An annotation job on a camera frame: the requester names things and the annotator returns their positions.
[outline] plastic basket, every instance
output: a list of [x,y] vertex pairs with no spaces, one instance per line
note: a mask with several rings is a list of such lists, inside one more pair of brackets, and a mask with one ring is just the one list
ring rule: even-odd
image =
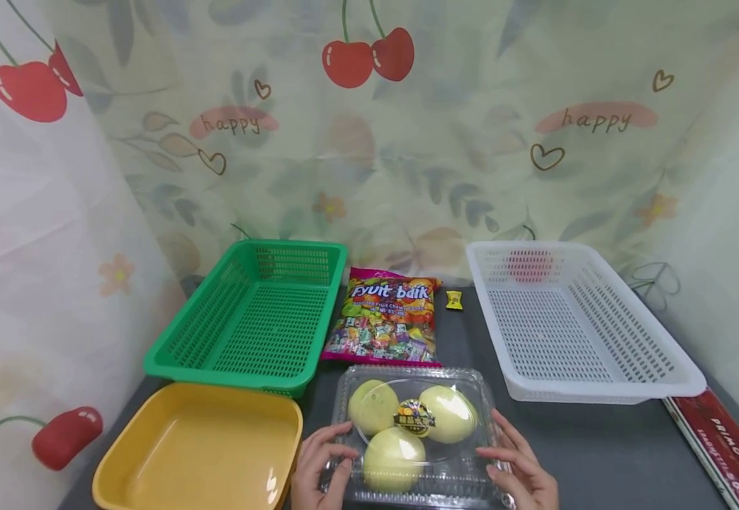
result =
[[519,401],[636,404],[693,397],[706,379],[592,248],[466,248],[508,392]]
[[315,374],[346,247],[231,246],[145,356],[145,372],[299,397]]

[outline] yellow candy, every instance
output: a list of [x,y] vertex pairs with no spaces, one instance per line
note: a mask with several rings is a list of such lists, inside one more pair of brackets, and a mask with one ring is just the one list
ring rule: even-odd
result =
[[462,310],[463,306],[460,302],[460,297],[463,293],[459,290],[446,290],[446,295],[449,296],[449,303],[446,308],[449,310]]

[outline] candy bag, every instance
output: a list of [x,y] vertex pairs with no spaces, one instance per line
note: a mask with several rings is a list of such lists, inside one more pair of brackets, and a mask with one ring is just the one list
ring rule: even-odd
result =
[[434,345],[439,280],[352,268],[321,359],[384,365],[441,366]]

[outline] white curtain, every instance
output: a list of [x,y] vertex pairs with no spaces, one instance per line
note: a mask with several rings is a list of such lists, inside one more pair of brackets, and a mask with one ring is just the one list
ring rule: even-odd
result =
[[0,0],[0,509],[242,231],[449,285],[588,243],[739,401],[739,1]]

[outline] human hand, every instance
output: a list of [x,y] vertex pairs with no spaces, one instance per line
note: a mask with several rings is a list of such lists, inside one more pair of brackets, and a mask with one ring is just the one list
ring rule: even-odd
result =
[[[293,483],[290,487],[291,509],[341,510],[344,504],[346,484],[352,474],[352,460],[360,454],[347,445],[337,445],[329,441],[335,436],[348,433],[349,429],[352,429],[352,422],[325,426],[323,429],[316,430],[301,443]],[[332,474],[329,490],[323,494],[319,490],[319,479],[321,471],[331,457],[344,457],[344,459]]]
[[559,489],[556,480],[539,465],[531,446],[514,425],[496,409],[491,417],[499,425],[499,448],[478,448],[482,457],[511,464],[514,473],[489,465],[488,476],[497,488],[514,498],[517,510],[558,510]]

